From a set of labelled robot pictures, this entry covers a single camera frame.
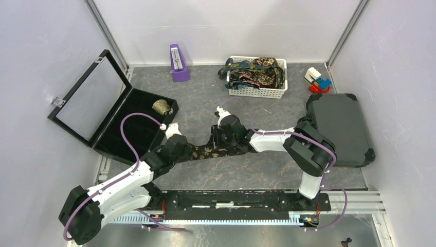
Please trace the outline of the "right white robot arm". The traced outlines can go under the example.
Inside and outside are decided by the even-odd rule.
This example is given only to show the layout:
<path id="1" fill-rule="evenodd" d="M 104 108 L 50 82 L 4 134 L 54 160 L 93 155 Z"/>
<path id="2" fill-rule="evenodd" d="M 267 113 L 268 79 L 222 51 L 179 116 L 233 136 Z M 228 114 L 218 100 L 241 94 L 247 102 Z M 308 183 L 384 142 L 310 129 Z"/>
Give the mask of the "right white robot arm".
<path id="1" fill-rule="evenodd" d="M 302 170 L 297 190 L 297 204 L 303 210 L 312 209 L 318 202 L 318 194 L 325 171 L 336 160 L 335 145 L 308 122 L 295 127 L 266 131 L 248 129 L 233 114 L 220 116 L 217 128 L 219 149 L 233 149 L 239 153 L 266 151 L 286 152 Z"/>

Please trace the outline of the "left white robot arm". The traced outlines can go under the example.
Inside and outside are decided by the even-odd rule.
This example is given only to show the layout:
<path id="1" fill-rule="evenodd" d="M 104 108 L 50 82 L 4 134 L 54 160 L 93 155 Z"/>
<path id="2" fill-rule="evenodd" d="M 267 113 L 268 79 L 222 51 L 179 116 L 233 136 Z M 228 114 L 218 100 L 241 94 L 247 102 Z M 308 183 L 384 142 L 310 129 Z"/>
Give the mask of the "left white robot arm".
<path id="1" fill-rule="evenodd" d="M 110 180 L 88 189 L 73 188 L 58 216 L 66 241 L 85 244 L 111 220 L 135 209 L 157 209 L 161 195 L 144 185 L 192 159 L 194 147 L 181 134 L 144 154 L 134 165 Z"/>

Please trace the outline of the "black gold floral tie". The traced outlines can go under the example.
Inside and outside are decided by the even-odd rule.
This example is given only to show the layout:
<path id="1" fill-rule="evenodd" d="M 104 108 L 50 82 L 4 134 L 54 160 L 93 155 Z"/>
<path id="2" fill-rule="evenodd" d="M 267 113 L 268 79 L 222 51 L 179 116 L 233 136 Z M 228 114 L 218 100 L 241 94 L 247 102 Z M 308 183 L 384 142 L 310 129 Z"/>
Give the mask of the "black gold floral tie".
<path id="1" fill-rule="evenodd" d="M 208 145 L 193 146 L 192 160 L 243 155 L 245 152 L 236 147 L 214 148 Z"/>

